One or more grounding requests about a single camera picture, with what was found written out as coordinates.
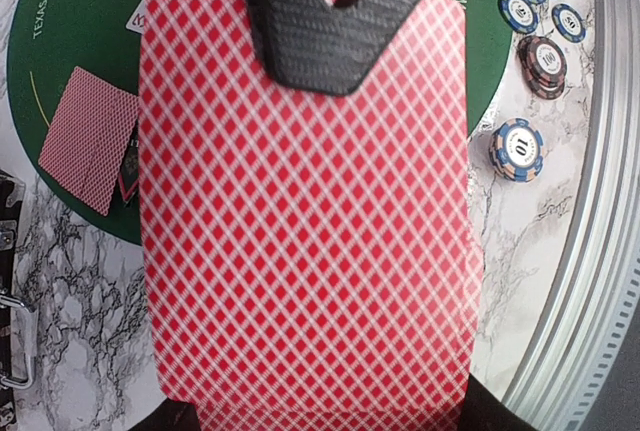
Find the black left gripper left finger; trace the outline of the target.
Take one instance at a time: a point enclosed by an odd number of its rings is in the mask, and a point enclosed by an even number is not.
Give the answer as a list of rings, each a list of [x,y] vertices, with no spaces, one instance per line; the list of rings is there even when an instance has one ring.
[[[200,431],[200,423],[193,404],[165,399],[130,431]]]

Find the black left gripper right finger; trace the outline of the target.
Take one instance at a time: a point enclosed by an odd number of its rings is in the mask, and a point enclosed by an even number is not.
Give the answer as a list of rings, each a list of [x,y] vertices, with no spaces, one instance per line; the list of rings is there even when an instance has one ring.
[[[504,406],[473,375],[464,401],[464,431],[535,431]]]

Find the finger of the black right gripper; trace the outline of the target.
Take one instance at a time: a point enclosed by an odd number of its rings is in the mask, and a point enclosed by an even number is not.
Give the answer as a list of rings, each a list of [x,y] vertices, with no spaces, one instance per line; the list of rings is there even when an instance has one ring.
[[[353,93],[420,0],[247,0],[253,41],[278,84]]]

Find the three of hearts card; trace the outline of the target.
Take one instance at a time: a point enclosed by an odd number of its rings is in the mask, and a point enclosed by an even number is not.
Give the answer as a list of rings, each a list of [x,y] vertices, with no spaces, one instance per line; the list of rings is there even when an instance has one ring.
[[[145,1],[141,0],[127,20],[125,27],[129,31],[142,35],[144,32],[145,22],[146,6]]]

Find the teal chip stack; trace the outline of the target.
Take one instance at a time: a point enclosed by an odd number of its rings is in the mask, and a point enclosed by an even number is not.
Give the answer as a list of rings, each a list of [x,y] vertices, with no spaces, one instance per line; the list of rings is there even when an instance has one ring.
[[[527,35],[536,31],[539,18],[527,0],[498,0],[498,8],[514,32]]]

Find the red striped card deck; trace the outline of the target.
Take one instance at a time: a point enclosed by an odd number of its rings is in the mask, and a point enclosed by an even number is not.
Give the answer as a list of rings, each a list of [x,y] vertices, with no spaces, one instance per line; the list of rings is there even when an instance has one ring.
[[[454,430],[483,273],[465,30],[421,0],[345,98],[271,81],[246,0],[146,0],[141,242],[163,392],[204,430]]]

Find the white blue chip stack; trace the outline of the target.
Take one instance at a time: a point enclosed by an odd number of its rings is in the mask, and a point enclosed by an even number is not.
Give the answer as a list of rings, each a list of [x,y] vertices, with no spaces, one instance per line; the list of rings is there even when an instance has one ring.
[[[540,175],[544,151],[541,133],[527,119],[512,118],[492,133],[488,153],[499,176],[527,183]]]

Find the red black chip stack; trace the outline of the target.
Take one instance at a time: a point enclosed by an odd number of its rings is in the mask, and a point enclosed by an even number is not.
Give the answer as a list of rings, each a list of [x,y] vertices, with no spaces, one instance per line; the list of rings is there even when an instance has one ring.
[[[560,47],[544,36],[526,36],[517,47],[525,84],[544,100],[558,99],[565,89],[567,62]]]

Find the teal chip four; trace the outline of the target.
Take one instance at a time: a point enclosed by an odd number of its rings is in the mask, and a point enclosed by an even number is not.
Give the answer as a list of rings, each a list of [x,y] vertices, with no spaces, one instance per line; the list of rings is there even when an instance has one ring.
[[[571,6],[561,3],[552,8],[556,29],[568,41],[580,43],[586,37],[586,27],[580,14]]]

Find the red card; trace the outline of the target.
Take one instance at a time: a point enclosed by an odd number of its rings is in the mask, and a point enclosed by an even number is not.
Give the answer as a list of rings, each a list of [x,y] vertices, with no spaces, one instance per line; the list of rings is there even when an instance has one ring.
[[[137,117],[137,95],[76,66],[38,165],[73,197],[105,216]]]

